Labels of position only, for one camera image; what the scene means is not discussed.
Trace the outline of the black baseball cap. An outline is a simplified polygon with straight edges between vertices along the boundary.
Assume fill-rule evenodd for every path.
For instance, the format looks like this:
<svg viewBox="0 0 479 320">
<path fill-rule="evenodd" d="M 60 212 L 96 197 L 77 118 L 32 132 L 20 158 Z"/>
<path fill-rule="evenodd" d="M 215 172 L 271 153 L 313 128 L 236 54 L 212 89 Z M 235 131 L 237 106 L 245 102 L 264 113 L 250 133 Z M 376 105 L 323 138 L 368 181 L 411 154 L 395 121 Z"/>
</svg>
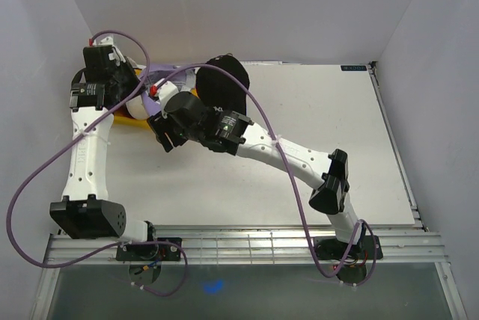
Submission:
<svg viewBox="0 0 479 320">
<path fill-rule="evenodd" d="M 232 54 L 216 56 L 208 60 L 207 64 L 221 68 L 249 89 L 248 73 Z M 208 107 L 247 114 L 245 91 L 229 76 L 218 70 L 200 67 L 196 72 L 196 91 L 199 99 Z"/>
</svg>

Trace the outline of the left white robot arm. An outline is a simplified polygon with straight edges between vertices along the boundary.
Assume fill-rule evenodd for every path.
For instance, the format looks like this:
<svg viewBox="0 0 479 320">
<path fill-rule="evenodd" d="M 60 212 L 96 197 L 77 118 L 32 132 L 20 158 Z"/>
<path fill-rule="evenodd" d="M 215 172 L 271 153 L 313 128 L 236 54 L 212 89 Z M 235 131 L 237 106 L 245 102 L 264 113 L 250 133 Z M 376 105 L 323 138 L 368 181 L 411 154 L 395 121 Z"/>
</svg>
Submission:
<svg viewBox="0 0 479 320">
<path fill-rule="evenodd" d="M 159 242 L 148 235 L 148 223 L 127 216 L 123 205 L 109 200 L 106 160 L 114 117 L 109 113 L 129 96 L 138 78 L 129 61 L 109 41 L 83 49 L 85 68 L 70 88 L 70 114 L 76 144 L 71 151 L 67 183 L 49 214 L 72 239 L 117 238 L 133 241 L 141 259 L 157 255 Z"/>
</svg>

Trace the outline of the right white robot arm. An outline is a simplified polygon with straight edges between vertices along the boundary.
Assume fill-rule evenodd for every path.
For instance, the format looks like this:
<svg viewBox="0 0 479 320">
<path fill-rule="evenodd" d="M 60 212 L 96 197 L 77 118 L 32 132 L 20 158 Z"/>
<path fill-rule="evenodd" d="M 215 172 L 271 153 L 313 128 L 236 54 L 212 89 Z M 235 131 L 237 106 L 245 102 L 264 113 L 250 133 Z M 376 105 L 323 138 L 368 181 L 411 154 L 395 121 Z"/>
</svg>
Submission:
<svg viewBox="0 0 479 320">
<path fill-rule="evenodd" d="M 346 152 L 314 151 L 273 137 L 244 114 L 207 107 L 188 91 L 162 94 L 155 87 L 147 98 L 154 104 L 148 109 L 147 123 L 166 152 L 193 141 L 215 153 L 252 159 L 291 172 L 311 188 L 308 204 L 328 217 L 340 253 L 355 258 L 365 249 L 359 218 L 350 202 Z"/>
</svg>

